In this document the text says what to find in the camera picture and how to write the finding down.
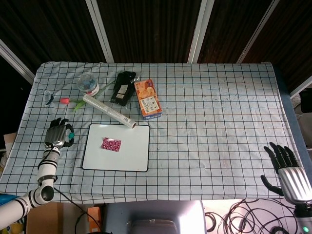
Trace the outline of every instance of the orange object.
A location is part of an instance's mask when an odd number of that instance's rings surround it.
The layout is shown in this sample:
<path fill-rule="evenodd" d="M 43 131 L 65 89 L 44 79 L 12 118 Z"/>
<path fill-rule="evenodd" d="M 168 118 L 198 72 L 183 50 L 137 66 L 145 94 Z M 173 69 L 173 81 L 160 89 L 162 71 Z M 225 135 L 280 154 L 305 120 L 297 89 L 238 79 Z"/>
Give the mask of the orange object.
<path fill-rule="evenodd" d="M 143 120 L 161 116 L 161 107 L 151 79 L 135 82 L 136 95 L 140 103 Z"/>
<path fill-rule="evenodd" d="M 96 232 L 100 232 L 100 228 L 98 226 L 102 226 L 102 217 L 101 217 L 101 210 L 99 207 L 91 207 L 88 208 L 88 212 L 89 215 L 91 215 L 96 222 L 94 222 L 94 220 L 88 216 L 88 222 L 89 222 L 89 232 L 90 233 L 96 233 Z"/>

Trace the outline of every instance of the checkered tablecloth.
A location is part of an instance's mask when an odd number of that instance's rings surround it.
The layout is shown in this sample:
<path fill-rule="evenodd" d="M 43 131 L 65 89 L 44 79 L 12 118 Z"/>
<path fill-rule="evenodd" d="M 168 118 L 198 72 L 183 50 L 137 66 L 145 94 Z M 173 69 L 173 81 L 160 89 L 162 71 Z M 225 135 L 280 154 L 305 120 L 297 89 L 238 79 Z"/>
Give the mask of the checkered tablecloth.
<path fill-rule="evenodd" d="M 82 73 L 103 87 L 121 71 L 151 78 L 163 109 L 162 117 L 143 121 L 136 95 L 127 109 L 109 104 L 150 126 L 148 171 L 84 170 L 90 124 L 119 123 L 90 105 L 74 113 L 74 103 L 59 99 L 82 98 L 75 85 Z M 109 103 L 112 88 L 98 99 Z M 37 71 L 0 192 L 23 195 L 38 186 L 44 136 L 58 117 L 70 120 L 75 144 L 61 150 L 55 187 L 76 202 L 276 197 L 260 179 L 278 184 L 263 147 L 277 142 L 297 154 L 270 64 L 48 62 Z M 66 199 L 56 193 L 54 200 Z"/>

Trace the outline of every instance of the snack box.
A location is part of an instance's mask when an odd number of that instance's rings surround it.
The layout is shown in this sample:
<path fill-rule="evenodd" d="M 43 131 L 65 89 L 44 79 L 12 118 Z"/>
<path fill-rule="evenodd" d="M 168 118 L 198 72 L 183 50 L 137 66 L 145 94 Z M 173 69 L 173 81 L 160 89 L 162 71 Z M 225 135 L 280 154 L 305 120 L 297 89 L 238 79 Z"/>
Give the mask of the snack box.
<path fill-rule="evenodd" d="M 151 79 L 135 82 L 136 95 L 140 103 L 143 120 L 161 116 L 161 107 Z"/>

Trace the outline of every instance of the robotic hand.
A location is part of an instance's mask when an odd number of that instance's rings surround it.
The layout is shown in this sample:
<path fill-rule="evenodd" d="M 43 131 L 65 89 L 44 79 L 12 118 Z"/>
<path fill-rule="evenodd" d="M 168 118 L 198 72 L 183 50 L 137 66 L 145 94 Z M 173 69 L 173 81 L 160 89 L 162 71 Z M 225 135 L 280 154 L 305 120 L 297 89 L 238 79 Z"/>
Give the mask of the robotic hand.
<path fill-rule="evenodd" d="M 275 172 L 278 175 L 281 188 L 272 186 L 262 175 L 263 184 L 268 190 L 284 196 L 295 205 L 294 216 L 304 233 L 312 232 L 312 188 L 303 168 L 298 165 L 297 159 L 288 147 L 281 147 L 270 142 L 274 152 L 264 147 L 269 154 Z"/>
<path fill-rule="evenodd" d="M 65 125 L 67 121 L 68 119 L 61 121 L 61 118 L 58 118 L 51 122 L 44 140 L 46 150 L 38 165 L 37 181 L 39 187 L 0 206 L 0 230 L 27 215 L 32 208 L 44 205 L 53 199 L 53 183 L 57 179 L 55 173 L 59 160 L 59 150 L 63 147 L 70 147 L 74 143 L 74 129 L 70 124 Z M 70 141 L 66 142 L 68 129 L 71 131 L 69 134 Z"/>

